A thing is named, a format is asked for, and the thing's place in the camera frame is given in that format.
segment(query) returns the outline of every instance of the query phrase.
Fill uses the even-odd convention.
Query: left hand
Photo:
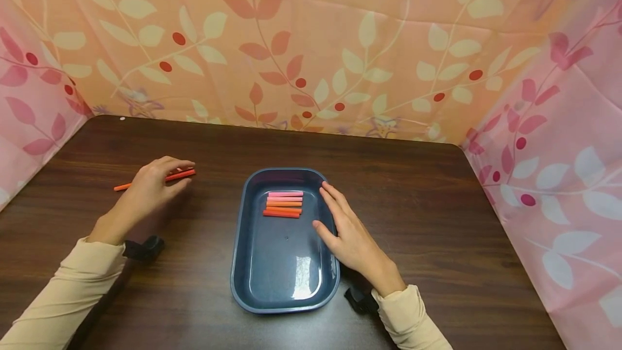
[[[140,168],[132,185],[123,193],[114,207],[95,223],[86,242],[120,245],[127,233],[154,211],[164,207],[188,186],[185,178],[175,185],[166,186],[164,179],[172,171],[194,167],[192,161],[164,156]]]

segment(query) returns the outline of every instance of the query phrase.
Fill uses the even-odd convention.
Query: long sleeve
[[[451,345],[425,312],[417,286],[383,298],[372,296],[380,306],[380,319],[393,342],[402,350],[451,350]]]
[[[123,246],[78,240],[48,285],[13,322],[0,350],[63,350],[119,277]]]

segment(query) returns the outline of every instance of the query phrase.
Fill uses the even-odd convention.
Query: dark brown table
[[[75,240],[113,206],[112,187],[169,154],[197,163],[192,192],[78,331],[83,349],[391,349],[378,317],[339,292],[315,312],[258,317],[229,271],[242,186],[263,167],[323,173],[348,198],[454,349],[564,349],[462,151],[452,145],[163,120],[90,120],[0,213],[0,334]],[[154,232],[153,219],[136,230]]]

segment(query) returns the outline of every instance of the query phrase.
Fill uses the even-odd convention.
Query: blue plastic tray
[[[339,263],[317,236],[312,221],[336,234],[320,196],[324,176],[312,169],[262,169],[242,193],[233,250],[231,288],[253,313],[289,313],[320,308],[337,291]],[[263,216],[269,191],[303,191],[300,218]]]

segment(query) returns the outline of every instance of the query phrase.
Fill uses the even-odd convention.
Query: pink crayon
[[[289,191],[289,192],[268,192],[269,198],[280,198],[280,197],[294,197],[294,196],[302,196],[302,191]]]

